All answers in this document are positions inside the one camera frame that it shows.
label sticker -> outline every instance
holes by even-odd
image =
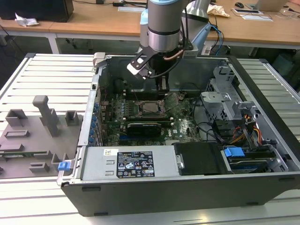
[[[117,177],[154,177],[152,151],[118,152]]]
[[[104,156],[116,156],[119,149],[104,149],[103,155]]]

paper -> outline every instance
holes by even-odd
[[[229,15],[224,11],[223,6],[212,6],[209,5],[207,9],[207,14],[221,15],[225,17],[229,17]]]
[[[15,21],[23,27],[39,25],[36,19],[26,19],[17,15],[17,13],[15,13]]]
[[[267,16],[258,16],[258,15],[243,15],[242,16],[245,20],[259,20],[259,21],[270,21],[273,22],[272,19],[270,19]]]

white table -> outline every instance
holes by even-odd
[[[277,85],[280,79],[267,73],[269,68],[261,62],[244,60],[241,63],[254,81],[261,83],[263,93],[273,104],[279,98],[292,101],[290,98],[293,97],[284,89],[280,91],[282,96],[277,96],[277,99],[271,95],[266,83],[269,86],[270,83]],[[25,58],[0,91],[0,133],[6,126],[5,116],[11,108],[22,108],[26,115],[39,115],[38,109],[31,105],[34,96],[38,94],[48,95],[49,107],[55,108],[57,114],[77,110],[83,115],[93,75],[92,68],[91,55],[37,54],[34,58]],[[0,180],[0,224],[300,224],[300,190],[287,191],[263,206],[82,217],[55,181],[56,177]]]

computer case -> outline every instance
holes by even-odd
[[[73,13],[72,0],[0,0],[0,17],[15,19],[15,13],[25,18],[67,22]]]

computer mouse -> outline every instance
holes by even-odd
[[[237,2],[234,4],[236,7],[239,7],[239,8],[244,8],[244,5],[243,3],[240,3],[240,2]]]

